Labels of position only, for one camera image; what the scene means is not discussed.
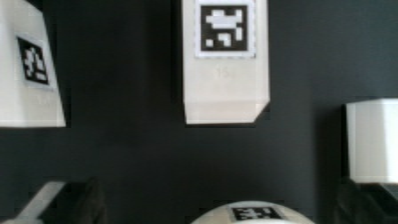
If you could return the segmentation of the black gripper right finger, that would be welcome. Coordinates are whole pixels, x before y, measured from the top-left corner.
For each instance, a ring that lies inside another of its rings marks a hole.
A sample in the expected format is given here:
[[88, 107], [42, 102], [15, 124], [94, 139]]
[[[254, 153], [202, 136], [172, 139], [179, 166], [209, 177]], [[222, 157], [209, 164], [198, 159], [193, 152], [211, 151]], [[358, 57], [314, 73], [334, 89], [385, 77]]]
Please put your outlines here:
[[398, 184], [341, 180], [332, 224], [398, 224]]

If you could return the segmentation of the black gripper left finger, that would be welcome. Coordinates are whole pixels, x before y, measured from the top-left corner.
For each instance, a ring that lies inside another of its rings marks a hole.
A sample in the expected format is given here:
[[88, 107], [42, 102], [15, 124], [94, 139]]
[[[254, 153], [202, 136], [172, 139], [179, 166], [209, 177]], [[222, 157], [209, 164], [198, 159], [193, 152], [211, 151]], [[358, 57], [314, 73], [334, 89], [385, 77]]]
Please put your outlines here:
[[104, 193], [95, 178], [49, 181], [15, 216], [23, 224], [106, 224]]

